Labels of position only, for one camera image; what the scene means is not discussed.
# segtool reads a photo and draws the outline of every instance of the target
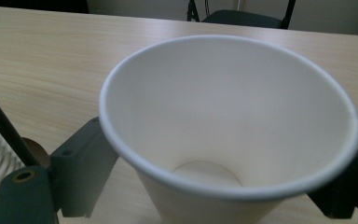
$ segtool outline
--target screw hole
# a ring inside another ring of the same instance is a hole
[[[15,175],[13,177],[13,182],[14,183],[22,183],[22,182],[25,182],[29,179],[32,179],[35,175],[35,172],[34,171],[25,171],[25,172],[22,172],[22,173],[19,173],[17,175]]]

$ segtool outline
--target black cable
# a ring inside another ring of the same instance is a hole
[[[208,0],[205,0],[205,14],[206,14],[206,17],[209,17],[210,14],[209,14],[209,2]]]

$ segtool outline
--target chair leg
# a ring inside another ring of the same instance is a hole
[[[194,0],[188,2],[187,8],[187,21],[191,21],[192,19],[200,21],[199,12],[197,11],[196,2],[194,2]]]

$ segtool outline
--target table surface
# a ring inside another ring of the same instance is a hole
[[[0,8],[0,106],[22,136],[49,153],[98,116],[112,68],[138,49],[186,35],[247,36],[304,55],[330,73],[358,107],[358,36],[186,21]],[[158,224],[133,169],[119,159],[92,217],[61,223]],[[324,217],[306,196],[283,202],[260,223],[358,223]]]

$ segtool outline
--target cup bottom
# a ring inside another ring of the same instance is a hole
[[[210,161],[191,161],[172,171],[175,175],[209,187],[242,187],[240,180],[224,166]]]

